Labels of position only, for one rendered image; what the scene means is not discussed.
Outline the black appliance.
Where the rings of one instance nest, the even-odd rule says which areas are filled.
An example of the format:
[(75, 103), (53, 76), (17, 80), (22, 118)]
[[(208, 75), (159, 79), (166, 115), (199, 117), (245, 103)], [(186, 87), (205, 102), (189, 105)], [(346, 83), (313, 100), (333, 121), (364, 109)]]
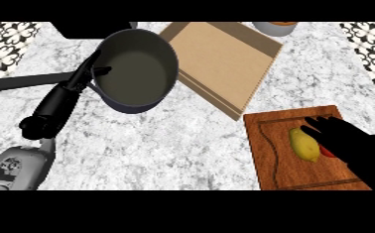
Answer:
[(104, 39), (112, 33), (134, 29), (135, 22), (53, 22), (53, 26), (66, 39)]

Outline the brown wooden cutting board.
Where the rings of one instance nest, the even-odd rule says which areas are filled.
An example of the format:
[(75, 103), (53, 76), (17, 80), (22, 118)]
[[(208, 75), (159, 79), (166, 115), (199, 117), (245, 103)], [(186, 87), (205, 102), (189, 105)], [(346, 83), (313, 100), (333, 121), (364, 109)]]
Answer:
[(289, 146), (287, 130), (304, 118), (341, 117), (335, 105), (243, 115), (261, 190), (369, 190), (369, 186), (336, 158), (301, 160)]

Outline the yellow lemon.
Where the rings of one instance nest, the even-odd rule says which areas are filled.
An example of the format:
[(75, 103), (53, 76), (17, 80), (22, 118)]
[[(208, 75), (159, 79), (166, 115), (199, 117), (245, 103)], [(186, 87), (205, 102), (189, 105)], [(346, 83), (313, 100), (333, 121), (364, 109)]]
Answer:
[(295, 155), (307, 162), (317, 162), (318, 146), (314, 139), (298, 129), (287, 131), (289, 145)]

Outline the grey bowl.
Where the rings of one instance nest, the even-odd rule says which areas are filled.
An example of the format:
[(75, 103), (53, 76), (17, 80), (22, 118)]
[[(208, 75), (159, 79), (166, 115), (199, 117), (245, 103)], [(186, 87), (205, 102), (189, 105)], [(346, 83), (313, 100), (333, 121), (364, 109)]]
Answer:
[(253, 26), (268, 36), (283, 37), (292, 32), (296, 22), (255, 22)]

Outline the red vegetable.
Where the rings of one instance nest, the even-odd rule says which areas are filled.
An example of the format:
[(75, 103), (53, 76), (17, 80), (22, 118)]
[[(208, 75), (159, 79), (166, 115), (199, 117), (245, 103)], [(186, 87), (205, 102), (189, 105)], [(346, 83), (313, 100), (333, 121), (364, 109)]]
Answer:
[(336, 158), (335, 155), (323, 148), (321, 145), (318, 145), (318, 150), (320, 150), (320, 153), (329, 157), (329, 158)]

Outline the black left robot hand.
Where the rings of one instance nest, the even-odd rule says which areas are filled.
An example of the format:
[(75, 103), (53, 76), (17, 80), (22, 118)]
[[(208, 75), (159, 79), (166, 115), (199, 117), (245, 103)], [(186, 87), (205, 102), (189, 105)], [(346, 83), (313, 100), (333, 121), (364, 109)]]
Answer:
[(25, 139), (51, 139), (62, 131), (76, 107), (81, 93), (93, 80), (93, 66), (98, 55), (100, 50), (96, 50), (70, 78), (60, 81), (47, 93), (34, 114), (20, 121), (19, 128)]

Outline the cardboard box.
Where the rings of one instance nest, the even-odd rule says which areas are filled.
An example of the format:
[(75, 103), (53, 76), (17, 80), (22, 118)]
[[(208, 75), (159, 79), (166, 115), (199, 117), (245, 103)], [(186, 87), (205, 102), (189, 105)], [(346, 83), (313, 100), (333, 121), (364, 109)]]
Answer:
[(178, 80), (237, 121), (282, 50), (239, 22), (172, 22), (159, 36), (178, 58)]

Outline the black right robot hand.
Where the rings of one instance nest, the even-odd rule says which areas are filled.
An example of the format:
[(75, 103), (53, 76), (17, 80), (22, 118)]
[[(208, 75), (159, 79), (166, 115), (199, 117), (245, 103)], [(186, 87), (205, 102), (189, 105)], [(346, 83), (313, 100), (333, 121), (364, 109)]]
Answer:
[(301, 131), (346, 164), (351, 172), (375, 190), (375, 135), (335, 117), (305, 117), (304, 121), (307, 125), (299, 126)]

